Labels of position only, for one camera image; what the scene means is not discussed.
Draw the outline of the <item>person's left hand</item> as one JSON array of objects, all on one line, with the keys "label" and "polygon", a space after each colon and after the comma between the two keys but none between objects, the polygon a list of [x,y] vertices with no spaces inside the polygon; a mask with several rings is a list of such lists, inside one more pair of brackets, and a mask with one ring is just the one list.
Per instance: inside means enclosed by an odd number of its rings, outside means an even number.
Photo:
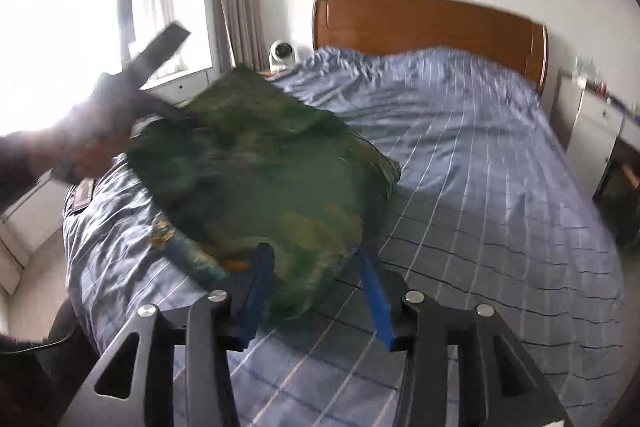
[{"label": "person's left hand", "polygon": [[128,147],[134,118],[120,107],[84,102],[54,126],[27,133],[29,168],[35,176],[69,160],[73,173],[99,178]]}]

